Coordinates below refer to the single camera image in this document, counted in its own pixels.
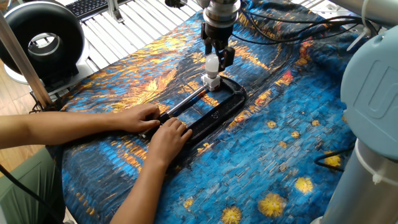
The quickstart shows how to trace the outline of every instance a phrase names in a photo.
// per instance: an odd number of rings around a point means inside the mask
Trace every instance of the starry night fabric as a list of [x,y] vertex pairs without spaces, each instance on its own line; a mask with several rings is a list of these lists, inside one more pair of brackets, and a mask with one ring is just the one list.
[[[268,16],[320,20],[286,1],[245,1]],[[306,24],[255,17],[275,38]],[[136,53],[84,79],[62,100],[62,111],[118,112],[141,103],[162,111],[195,91],[205,72],[202,12]],[[324,29],[316,26],[304,34]],[[333,29],[299,44],[257,45],[231,37],[234,64],[221,75],[242,85],[248,100],[231,119],[190,149],[185,166],[171,167],[156,223],[310,223],[322,216],[340,173],[316,166],[316,157],[348,148],[355,136],[344,122],[340,82],[357,37]],[[267,42],[242,15],[238,37]],[[220,103],[208,93],[178,118],[192,124]],[[133,187],[148,142],[135,134],[103,133],[49,147],[62,168],[65,203],[78,223],[107,223]],[[326,164],[343,167],[347,155]]]

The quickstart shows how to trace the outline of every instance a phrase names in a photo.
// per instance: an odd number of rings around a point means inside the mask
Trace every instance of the wire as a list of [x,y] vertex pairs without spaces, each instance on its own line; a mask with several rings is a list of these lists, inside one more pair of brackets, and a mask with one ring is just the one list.
[[350,151],[352,151],[353,149],[354,149],[354,148],[352,147],[352,148],[349,148],[349,149],[339,150],[339,151],[336,151],[336,152],[332,152],[332,153],[326,154],[326,155],[324,155],[324,156],[317,157],[317,158],[314,160],[314,163],[315,163],[316,165],[318,165],[318,166],[326,167],[326,168],[329,168],[329,169],[332,169],[332,170],[336,170],[336,171],[339,171],[339,172],[344,172],[344,170],[341,169],[341,168],[339,168],[339,167],[334,167],[334,166],[331,166],[331,165],[328,165],[328,164],[324,164],[324,163],[319,162],[319,161],[322,160],[322,159],[326,159],[326,158],[332,157],[332,156],[340,155],[340,154],[342,154],[342,153],[344,153],[344,152],[350,152]]
[[[356,27],[356,26],[358,26],[358,24],[353,25],[352,27],[350,27],[349,29],[344,30],[343,32],[339,32],[339,33],[337,33],[337,34],[329,35],[329,36],[326,36],[326,37],[313,38],[313,39],[311,39],[311,40],[321,40],[321,39],[326,39],[326,38],[334,37],[334,36],[337,36],[337,35],[340,35],[340,34],[344,34],[345,32],[348,32],[349,30],[353,29],[353,28]],[[239,40],[242,40],[242,41],[245,41],[245,42],[249,42],[249,43],[252,43],[252,44],[259,44],[259,45],[274,45],[274,44],[281,44],[281,43],[276,43],[276,42],[274,42],[274,43],[261,43],[261,42],[256,42],[256,41],[244,39],[244,38],[242,38],[242,37],[238,37],[238,36],[236,36],[235,34],[232,34],[232,36],[235,37],[235,38],[237,38],[237,39],[239,39]],[[288,44],[288,45],[301,44],[301,43],[306,42],[306,41],[309,41],[309,40],[302,40],[302,41],[300,41],[300,42],[293,43],[293,44]]]
[[[246,12],[244,12],[243,10],[241,10],[241,12],[242,12],[243,15],[248,19],[248,21],[254,26],[254,28],[258,31],[258,33],[260,33],[263,37],[265,37],[265,38],[267,38],[267,39],[269,39],[269,40],[271,40],[271,41],[273,41],[273,42],[275,42],[275,43],[277,43],[277,44],[286,43],[286,42],[293,42],[293,41],[296,41],[296,40],[303,40],[303,39],[305,39],[305,38],[307,38],[307,37],[311,37],[311,36],[313,36],[313,35],[315,35],[315,34],[319,34],[319,33],[322,33],[322,32],[324,32],[324,31],[327,31],[327,30],[330,30],[330,29],[333,28],[333,26],[332,26],[332,27],[329,27],[329,28],[327,28],[327,29],[323,29],[323,30],[320,30],[320,31],[312,32],[312,33],[307,34],[307,35],[302,36],[302,37],[296,37],[296,38],[285,39],[285,40],[277,40],[277,39],[274,39],[274,38],[268,36],[267,34],[263,33],[263,32],[260,30],[260,28],[258,27],[258,25],[254,22],[254,19],[253,19],[252,17],[249,17],[249,16],[246,14]],[[352,23],[352,22],[351,22],[351,21],[342,21],[342,22],[339,24],[339,26],[346,25],[346,24],[350,24],[350,23]],[[304,28],[304,29],[302,29],[302,30],[300,30],[300,31],[298,32],[298,34],[301,33],[301,32],[303,32],[303,31],[306,30],[306,29],[308,29],[308,27],[307,27],[307,28]]]
[[[254,22],[254,18],[252,16],[258,16],[258,17],[262,17],[262,18],[265,18],[265,19],[270,19],[270,20],[273,20],[273,21],[280,21],[280,22],[311,24],[310,26],[305,27],[305,28],[299,30],[297,33],[295,33],[296,36],[301,34],[304,31],[306,31],[307,29],[310,29],[310,28],[312,28],[314,26],[317,26],[319,24],[332,24],[332,26],[329,27],[329,29],[333,28],[334,26],[343,26],[343,25],[347,25],[347,24],[362,24],[362,18],[356,17],[356,16],[336,16],[336,17],[332,17],[332,18],[329,18],[329,19],[324,19],[324,20],[321,20],[321,21],[292,21],[292,20],[287,20],[287,19],[273,18],[273,17],[270,17],[270,16],[263,16],[263,15],[256,14],[256,13],[253,13],[253,12],[247,12],[247,11],[245,11],[243,9],[240,9],[240,10],[241,10],[242,14],[246,17],[246,19],[254,26],[254,28],[262,36],[264,36],[265,38],[267,38],[267,39],[269,39],[271,41],[280,42],[280,43],[281,42],[289,42],[289,41],[299,40],[302,37],[296,38],[295,40],[294,39],[290,39],[290,40],[276,40],[276,39],[273,39],[272,37],[269,37],[268,35],[264,34],[260,30],[260,28]],[[347,21],[333,21],[333,20],[336,20],[336,19],[349,19],[349,20],[347,20]],[[371,27],[371,37],[374,37],[375,35],[377,35],[377,30],[373,26],[373,24],[371,24],[369,21],[366,21],[366,24],[368,25],[368,27],[369,26]]]
[[262,18],[265,18],[265,19],[270,19],[270,20],[273,20],[273,21],[295,23],[295,24],[314,24],[314,23],[319,23],[319,22],[321,22],[321,23],[334,23],[333,20],[336,20],[336,19],[355,19],[355,20],[360,20],[361,19],[360,17],[356,17],[356,16],[336,16],[336,17],[331,17],[329,19],[324,19],[322,21],[294,21],[294,20],[288,20],[288,19],[278,19],[278,18],[274,18],[274,17],[271,17],[271,16],[265,16],[265,15],[256,14],[256,13],[253,13],[253,12],[244,11],[244,10],[242,10],[242,11],[247,13],[247,14],[251,14],[251,15],[254,15],[254,16],[262,17]]
[[51,214],[51,216],[54,217],[54,219],[57,221],[57,223],[63,224],[62,219],[58,216],[58,214],[54,211],[54,209],[51,208],[51,206],[47,202],[45,202],[37,194],[35,194],[30,189],[28,189],[25,185],[20,183],[17,179],[15,179],[15,177],[12,176],[1,164],[0,164],[0,172],[2,172],[17,187],[19,187],[21,190],[28,193],[30,196],[32,196],[34,199],[36,199],[38,202],[40,202],[47,209],[49,214]]

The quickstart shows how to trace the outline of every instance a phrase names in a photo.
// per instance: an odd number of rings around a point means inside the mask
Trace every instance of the forearm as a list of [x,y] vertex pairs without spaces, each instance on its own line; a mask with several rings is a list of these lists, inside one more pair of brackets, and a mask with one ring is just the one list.
[[0,149],[28,144],[63,144],[117,129],[107,113],[44,112],[0,117]]
[[111,223],[153,223],[166,169],[165,164],[146,161],[134,187]]

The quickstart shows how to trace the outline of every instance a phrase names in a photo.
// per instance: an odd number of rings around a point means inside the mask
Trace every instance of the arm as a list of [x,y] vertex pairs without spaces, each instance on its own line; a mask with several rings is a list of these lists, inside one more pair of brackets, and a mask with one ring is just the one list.
[[114,214],[111,223],[153,223],[167,167],[192,135],[177,118],[171,118],[154,134],[148,156],[134,187]]
[[0,116],[0,149],[28,144],[63,144],[103,131],[140,132],[158,126],[146,116],[159,115],[156,105],[137,105],[120,113],[44,112]]

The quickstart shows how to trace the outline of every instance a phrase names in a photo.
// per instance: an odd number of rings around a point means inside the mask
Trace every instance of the keyboard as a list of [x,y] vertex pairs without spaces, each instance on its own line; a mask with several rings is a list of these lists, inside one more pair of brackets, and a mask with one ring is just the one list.
[[[118,3],[124,3],[126,0],[118,0]],[[74,13],[78,19],[84,19],[93,16],[99,12],[105,11],[108,8],[106,0],[78,0],[66,7]]]

